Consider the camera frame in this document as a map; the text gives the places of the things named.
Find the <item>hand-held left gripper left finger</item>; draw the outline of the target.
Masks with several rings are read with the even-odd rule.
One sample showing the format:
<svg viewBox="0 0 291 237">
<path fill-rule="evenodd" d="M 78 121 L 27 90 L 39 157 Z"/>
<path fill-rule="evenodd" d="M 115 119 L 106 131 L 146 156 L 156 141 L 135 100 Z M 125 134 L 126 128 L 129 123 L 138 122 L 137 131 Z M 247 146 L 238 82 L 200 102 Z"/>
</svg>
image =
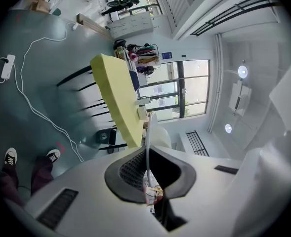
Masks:
<svg viewBox="0 0 291 237">
<path fill-rule="evenodd" d="M 81 163 L 36 192 L 25 206 L 37 237 L 164 237 L 142 191 L 145 149 Z"/>
</svg>

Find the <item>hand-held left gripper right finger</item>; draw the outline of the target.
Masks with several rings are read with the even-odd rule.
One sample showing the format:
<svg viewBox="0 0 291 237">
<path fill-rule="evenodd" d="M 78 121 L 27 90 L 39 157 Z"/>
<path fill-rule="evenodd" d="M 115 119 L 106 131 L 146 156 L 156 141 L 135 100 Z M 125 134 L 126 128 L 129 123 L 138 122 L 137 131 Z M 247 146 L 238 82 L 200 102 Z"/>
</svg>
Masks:
<svg viewBox="0 0 291 237">
<path fill-rule="evenodd" d="M 187 156 L 196 180 L 184 197 L 158 197 L 155 214 L 173 236 L 257 237 L 291 202 L 291 132 L 243 161 Z"/>
</svg>

